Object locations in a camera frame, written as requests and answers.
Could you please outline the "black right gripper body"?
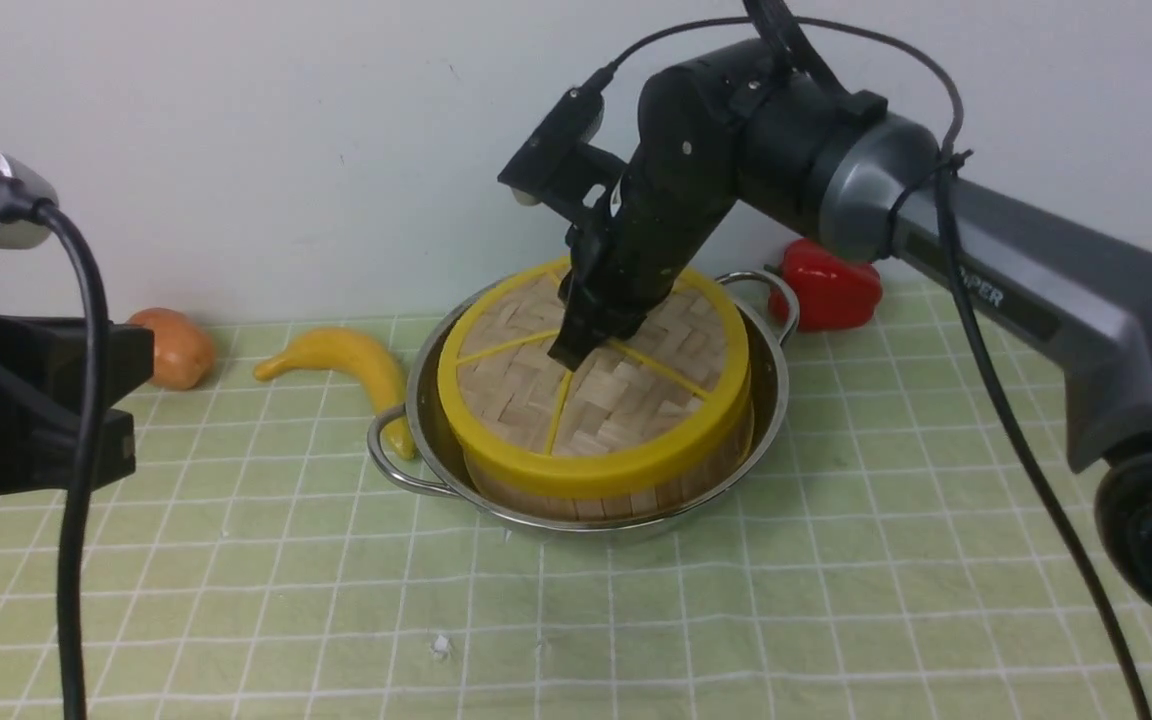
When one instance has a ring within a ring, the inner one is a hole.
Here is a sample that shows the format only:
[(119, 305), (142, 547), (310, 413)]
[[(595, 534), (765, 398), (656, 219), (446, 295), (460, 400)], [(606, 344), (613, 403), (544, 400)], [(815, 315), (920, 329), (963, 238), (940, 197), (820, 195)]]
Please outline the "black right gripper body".
[(559, 213), (570, 220), (563, 341), (628, 340), (664, 301), (737, 199), (742, 119), (732, 109), (749, 55), (707, 55), (641, 88), (627, 161), (591, 146), (602, 118), (599, 70), (559, 100)]

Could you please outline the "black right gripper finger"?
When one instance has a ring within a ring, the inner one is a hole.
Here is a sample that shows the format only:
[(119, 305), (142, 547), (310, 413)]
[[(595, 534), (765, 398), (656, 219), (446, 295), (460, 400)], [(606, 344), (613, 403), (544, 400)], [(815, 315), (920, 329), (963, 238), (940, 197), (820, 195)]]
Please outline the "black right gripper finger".
[(564, 318), (559, 325), (558, 336), (550, 346), (548, 356), (567, 372), (576, 372), (607, 340), (608, 334), (599, 325), (586, 323), (582, 318)]

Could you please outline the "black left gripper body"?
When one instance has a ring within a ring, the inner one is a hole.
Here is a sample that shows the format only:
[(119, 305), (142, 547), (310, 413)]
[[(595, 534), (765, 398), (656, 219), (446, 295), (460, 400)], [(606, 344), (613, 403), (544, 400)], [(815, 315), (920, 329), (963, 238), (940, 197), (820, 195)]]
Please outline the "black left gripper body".
[(0, 497), (69, 486), (84, 329), (79, 318), (0, 314)]

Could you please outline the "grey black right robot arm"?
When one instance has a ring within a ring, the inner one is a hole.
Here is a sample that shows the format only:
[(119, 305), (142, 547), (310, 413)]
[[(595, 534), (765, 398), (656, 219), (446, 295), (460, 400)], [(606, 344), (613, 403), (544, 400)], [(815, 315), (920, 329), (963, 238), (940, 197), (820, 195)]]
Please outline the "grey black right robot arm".
[(950, 179), (948, 263), (932, 132), (881, 96), (832, 94), (755, 38), (654, 74), (637, 132), (626, 162), (596, 152), (607, 191), (568, 233), (554, 361), (575, 369), (631, 338), (736, 202), (847, 263), (904, 262), (1061, 370), (1069, 467), (1108, 465), (1098, 535), (1152, 606), (1151, 251)]

